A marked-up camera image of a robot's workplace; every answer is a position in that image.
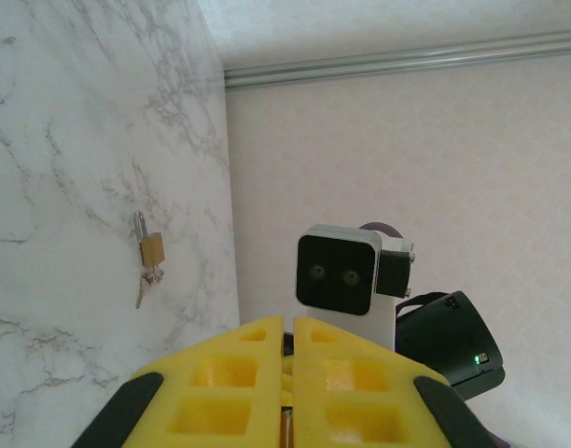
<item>brass padlock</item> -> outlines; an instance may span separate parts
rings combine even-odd
[[[147,268],[159,266],[165,260],[163,252],[163,238],[161,234],[146,231],[145,216],[143,212],[134,213],[134,229],[136,230],[136,239],[140,243],[140,252],[143,257],[143,265]]]

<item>white marble surface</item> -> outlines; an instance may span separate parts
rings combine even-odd
[[[136,310],[132,214],[165,278]],[[222,66],[194,0],[0,0],[0,448],[69,446],[238,325]]]

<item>ceiling trim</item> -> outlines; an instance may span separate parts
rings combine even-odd
[[[226,89],[571,54],[571,31],[225,71]]]

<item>padlock shackle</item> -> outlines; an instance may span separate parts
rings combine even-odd
[[[145,215],[143,215],[143,212],[140,210],[136,210],[134,212],[134,231],[139,243],[148,236],[148,232],[146,231]]]

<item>camera lens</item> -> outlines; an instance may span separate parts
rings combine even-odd
[[[321,280],[325,276],[325,268],[323,266],[319,266],[315,264],[311,268],[311,278],[314,280]]]
[[[343,274],[343,281],[350,287],[355,287],[360,281],[360,275],[356,271],[346,271]]]

